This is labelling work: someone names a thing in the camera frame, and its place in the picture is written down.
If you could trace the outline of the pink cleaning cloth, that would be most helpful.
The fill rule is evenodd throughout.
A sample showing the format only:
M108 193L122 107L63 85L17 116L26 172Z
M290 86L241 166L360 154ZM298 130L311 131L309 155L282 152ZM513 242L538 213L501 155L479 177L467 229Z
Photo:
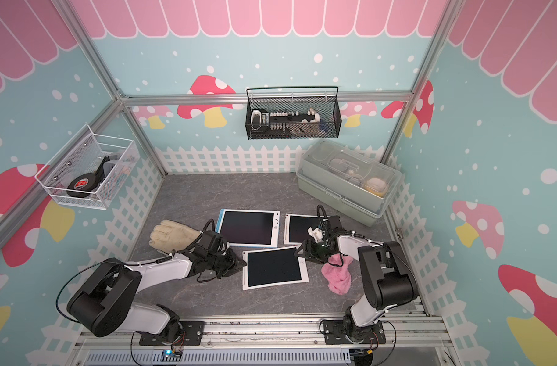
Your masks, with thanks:
M351 256L334 255L322 266L321 273L328 281L330 291L338 295L348 293L352 283L348 267L352 262Z

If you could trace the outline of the white drawing tablet front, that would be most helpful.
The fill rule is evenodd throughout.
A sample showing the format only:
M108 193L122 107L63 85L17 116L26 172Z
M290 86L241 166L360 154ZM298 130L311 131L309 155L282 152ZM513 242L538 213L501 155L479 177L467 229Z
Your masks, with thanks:
M243 290L309 282L306 261L295 246L246 251Z

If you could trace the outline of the white drawing tablet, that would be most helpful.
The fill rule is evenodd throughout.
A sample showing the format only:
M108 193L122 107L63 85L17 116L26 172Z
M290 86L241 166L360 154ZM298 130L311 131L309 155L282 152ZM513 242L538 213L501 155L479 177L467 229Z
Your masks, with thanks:
M295 246L312 238L308 230L319 227L320 219L317 216L286 213L284 224L284 245Z
M306 261L295 246L246 251L243 290L309 282Z

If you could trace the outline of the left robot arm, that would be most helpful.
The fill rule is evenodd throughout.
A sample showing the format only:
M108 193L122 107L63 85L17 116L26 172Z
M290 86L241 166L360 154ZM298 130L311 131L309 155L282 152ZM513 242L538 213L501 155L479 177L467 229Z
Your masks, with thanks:
M72 319L104 337L114 332L136 332L154 336L172 345L185 335L179 316L161 304L149 306L135 300L137 293L173 280L196 277L212 271L215 279L237 274L246 262L222 235L203 231L182 250L144 262L106 259L71 297L66 311Z

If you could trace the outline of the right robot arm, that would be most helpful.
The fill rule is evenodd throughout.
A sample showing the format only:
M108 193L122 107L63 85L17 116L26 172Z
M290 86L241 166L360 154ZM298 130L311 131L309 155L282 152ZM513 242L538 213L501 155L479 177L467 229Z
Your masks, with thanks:
M363 294L342 319L344 337L360 343L376 333L380 319L391 310L419 296L415 275L398 242L376 242L338 227L337 217L319 217L319 225L307 230L308 238L295 256L322 265L321 273L334 294L347 294L352 285L348 267L360 266Z

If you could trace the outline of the white drawing tablet right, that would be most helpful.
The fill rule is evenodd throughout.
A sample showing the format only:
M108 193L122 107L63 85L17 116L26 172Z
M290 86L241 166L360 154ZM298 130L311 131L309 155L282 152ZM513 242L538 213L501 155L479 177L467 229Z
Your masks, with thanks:
M312 238L308 230L319 227L320 219L317 216L286 213L284 224L284 245L295 246Z

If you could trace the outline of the blue framed drawing tablet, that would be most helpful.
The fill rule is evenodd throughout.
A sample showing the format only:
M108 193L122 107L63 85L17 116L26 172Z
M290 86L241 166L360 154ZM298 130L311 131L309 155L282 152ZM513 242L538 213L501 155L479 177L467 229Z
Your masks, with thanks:
M277 248L279 227L277 210L222 209L215 231L231 246Z

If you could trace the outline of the beige work glove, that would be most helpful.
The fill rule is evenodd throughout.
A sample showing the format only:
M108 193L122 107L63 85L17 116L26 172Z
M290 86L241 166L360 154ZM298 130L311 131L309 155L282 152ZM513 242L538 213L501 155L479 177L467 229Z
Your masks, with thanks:
M180 252L196 241L201 232L185 224L164 220L153 228L149 245L163 253Z

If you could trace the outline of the green translucent storage box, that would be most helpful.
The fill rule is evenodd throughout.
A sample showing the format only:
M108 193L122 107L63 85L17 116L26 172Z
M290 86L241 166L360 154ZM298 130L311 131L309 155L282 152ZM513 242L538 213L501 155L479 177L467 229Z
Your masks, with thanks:
M371 227L383 215L400 184L400 171L322 140L302 156L299 188L351 219Z

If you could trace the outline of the black tape roll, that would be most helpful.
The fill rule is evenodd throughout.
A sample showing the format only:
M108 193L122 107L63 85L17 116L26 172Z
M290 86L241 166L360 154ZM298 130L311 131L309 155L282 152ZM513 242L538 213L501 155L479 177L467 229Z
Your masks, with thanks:
M73 198L87 198L97 187L95 173L86 173L75 178L67 187L66 193Z

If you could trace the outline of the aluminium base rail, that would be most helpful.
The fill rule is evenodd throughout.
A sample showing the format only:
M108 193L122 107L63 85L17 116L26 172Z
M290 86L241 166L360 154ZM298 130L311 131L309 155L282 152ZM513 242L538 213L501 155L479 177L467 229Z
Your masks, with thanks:
M188 321L175 347L142 345L127 332L84 333L68 365L459 365L438 317L388 315L368 339L352 343L334 314L205 317Z

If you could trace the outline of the clear acrylic wall bin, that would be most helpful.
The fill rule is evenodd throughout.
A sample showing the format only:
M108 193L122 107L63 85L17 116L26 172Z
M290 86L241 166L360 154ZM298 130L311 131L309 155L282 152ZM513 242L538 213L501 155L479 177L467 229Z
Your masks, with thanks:
M86 125L34 177L59 205L107 210L139 159L134 140L97 134ZM86 173L96 174L97 187L87 198L69 196L71 181Z

